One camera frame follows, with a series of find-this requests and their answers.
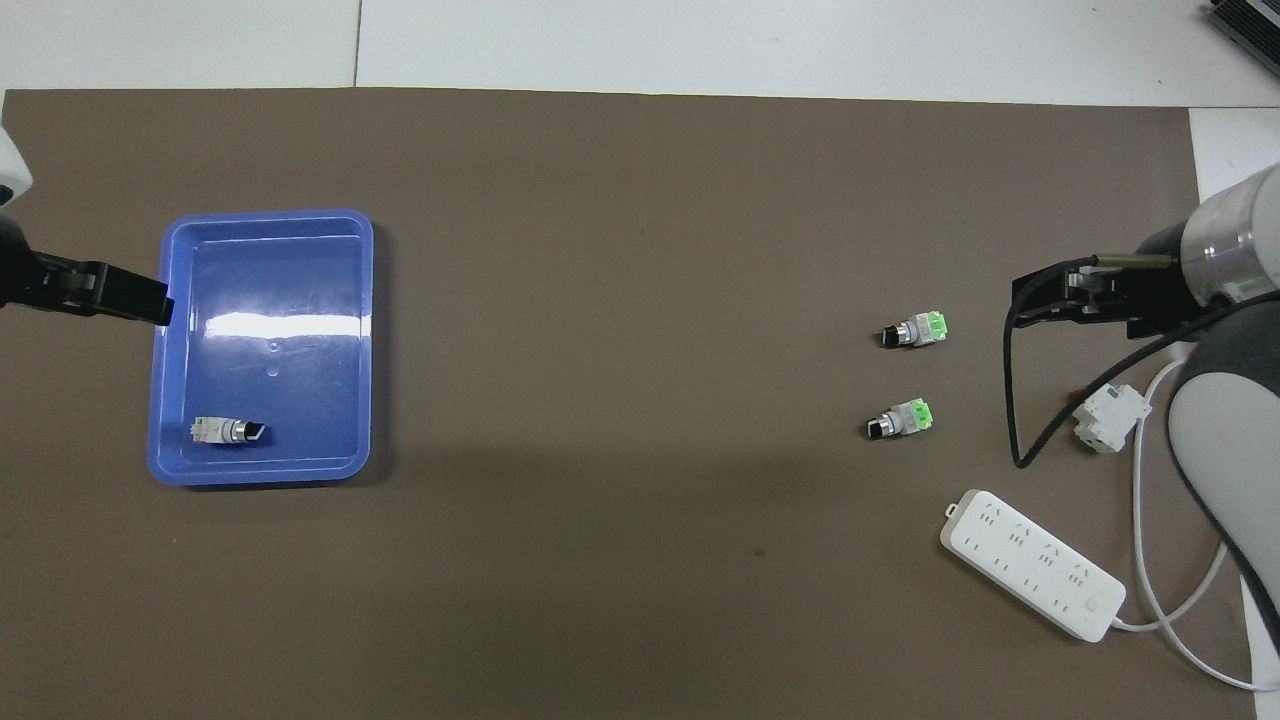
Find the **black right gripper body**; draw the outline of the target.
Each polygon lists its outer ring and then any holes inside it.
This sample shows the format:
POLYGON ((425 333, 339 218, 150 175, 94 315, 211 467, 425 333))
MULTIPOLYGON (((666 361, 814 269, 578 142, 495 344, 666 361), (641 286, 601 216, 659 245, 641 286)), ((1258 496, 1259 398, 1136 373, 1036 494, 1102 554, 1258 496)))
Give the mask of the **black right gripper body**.
POLYGON ((1170 225, 1137 247, 1135 254, 1169 256, 1172 264, 1164 269, 1133 270, 1128 275, 1125 295, 1130 307, 1126 311, 1130 315, 1126 322, 1129 340, 1166 334, 1203 314, 1203 306, 1188 290, 1181 272, 1184 233, 1185 225, 1170 225))

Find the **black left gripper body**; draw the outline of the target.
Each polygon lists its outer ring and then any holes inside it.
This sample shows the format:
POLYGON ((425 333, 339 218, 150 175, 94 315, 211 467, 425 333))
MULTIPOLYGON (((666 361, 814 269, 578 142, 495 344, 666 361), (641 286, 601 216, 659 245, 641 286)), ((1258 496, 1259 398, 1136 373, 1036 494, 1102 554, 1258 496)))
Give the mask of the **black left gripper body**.
POLYGON ((63 301, 56 275, 58 269, 29 249, 17 222, 1 215, 1 306, 56 311, 63 301))

